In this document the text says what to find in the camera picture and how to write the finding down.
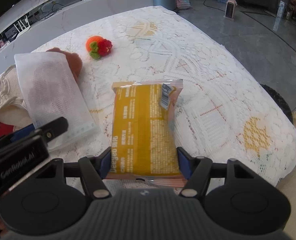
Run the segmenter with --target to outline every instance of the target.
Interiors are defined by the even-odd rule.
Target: white lace tablecloth
[[[85,43],[94,35],[112,41],[109,56],[88,55]],[[175,112],[177,146],[214,162],[237,158],[273,185],[296,165],[296,129],[281,109],[223,46],[172,11],[147,7],[106,17],[35,51],[53,47],[80,55],[79,87],[98,130],[52,152],[52,158],[77,161],[110,146],[113,82],[183,79]],[[76,179],[69,184],[80,188]]]

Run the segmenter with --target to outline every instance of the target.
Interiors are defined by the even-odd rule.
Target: red crocheted flower
[[[100,56],[108,55],[111,52],[112,43],[109,40],[103,39],[98,42],[98,54]]]

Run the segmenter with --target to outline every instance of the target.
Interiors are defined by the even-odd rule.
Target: barcode
[[[160,105],[166,110],[168,110],[168,106],[170,103],[169,94],[171,93],[172,90],[173,88],[171,86],[162,84]]]

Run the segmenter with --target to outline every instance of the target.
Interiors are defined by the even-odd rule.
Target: white mesh bag
[[[49,150],[94,132],[95,123],[64,54],[35,52],[16,54],[14,59],[19,86],[35,128],[61,116],[68,120],[68,131],[51,141]]]

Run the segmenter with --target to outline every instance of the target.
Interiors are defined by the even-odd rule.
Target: yellow snack package
[[[114,178],[126,178],[122,174],[129,173],[146,177],[181,174],[173,119],[182,88],[183,80],[113,83],[110,174]]]

